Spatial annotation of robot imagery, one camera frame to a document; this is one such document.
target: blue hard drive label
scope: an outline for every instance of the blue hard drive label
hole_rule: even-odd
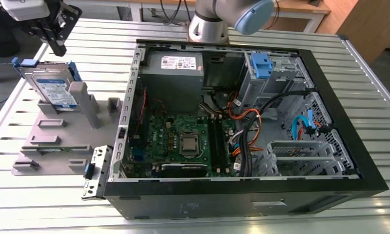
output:
[[[77,107],[77,102],[67,92],[67,84],[62,79],[37,79],[35,82],[55,108],[70,110]]]

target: blue clip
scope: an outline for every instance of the blue clip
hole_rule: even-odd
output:
[[[78,73],[78,70],[77,70],[75,63],[74,62],[69,62],[67,63],[67,66],[69,66],[69,71],[70,71],[73,80],[74,81],[82,81],[81,76],[79,76],[79,73]]]
[[[15,69],[17,73],[19,74],[19,76],[23,78],[23,76],[21,75],[21,72],[18,71],[18,68],[19,68],[19,63],[18,63],[18,58],[14,57],[11,59],[11,64],[13,64],[13,68]]]
[[[272,62],[268,59],[267,54],[252,53],[251,64],[255,70],[256,79],[270,78],[270,74],[272,72]]]
[[[21,67],[35,67],[38,64],[38,61],[34,59],[23,59],[23,61],[21,62],[19,66]]]
[[[314,125],[314,122],[312,122],[312,111],[311,109],[307,110],[307,120],[308,120],[308,125],[312,129],[316,128],[316,126]]]

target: floor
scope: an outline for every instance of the floor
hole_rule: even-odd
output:
[[[100,7],[100,6],[93,7],[89,5],[77,5],[77,7],[79,7],[83,11],[82,18],[103,19],[103,20],[119,19],[116,9],[114,7]],[[166,13],[168,16],[171,16],[172,11],[166,10]],[[164,17],[160,16],[160,13],[156,13],[156,14],[159,15],[158,17],[151,17],[148,9],[143,9],[142,11],[143,20],[150,22],[163,22]],[[124,12],[123,17],[126,19],[130,18],[128,11]],[[180,11],[175,16],[175,20],[172,21],[172,23],[182,22],[186,19],[187,19],[186,13]],[[22,32],[17,30],[14,30],[14,36],[17,41],[21,44],[19,52],[17,53],[14,57],[19,57],[21,59],[34,57],[37,49],[41,45],[39,39],[30,38],[27,35],[25,35]],[[13,57],[0,58],[0,63],[9,63],[11,58]],[[378,59],[372,62],[371,69],[390,91],[390,55],[387,52],[383,52],[382,55],[378,57]],[[10,65],[0,66],[0,102],[2,102],[7,98],[18,82],[18,79],[19,79],[19,76]]]

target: aluminum table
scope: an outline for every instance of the aluminum table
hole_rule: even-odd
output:
[[[42,45],[39,60],[74,61],[97,99],[123,98],[135,39],[186,40],[184,28],[156,23],[82,19],[63,57]],[[308,49],[390,188],[390,94],[351,44],[332,35],[228,31],[232,44]],[[312,215],[131,220],[107,201],[81,201],[79,175],[13,176],[11,163],[30,131],[38,96],[23,80],[0,112],[0,231],[47,233],[390,233],[390,190]]]

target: case label sticker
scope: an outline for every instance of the case label sticker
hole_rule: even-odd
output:
[[[41,88],[53,106],[58,108],[75,108],[77,102],[66,90],[66,83],[62,79],[37,79]]]
[[[234,163],[232,169],[239,171],[240,170],[240,164],[239,163]]]
[[[238,101],[238,99],[234,99],[234,102],[232,102],[236,106],[240,106],[240,101]]]
[[[194,57],[163,56],[160,68],[162,69],[195,70],[195,58]]]

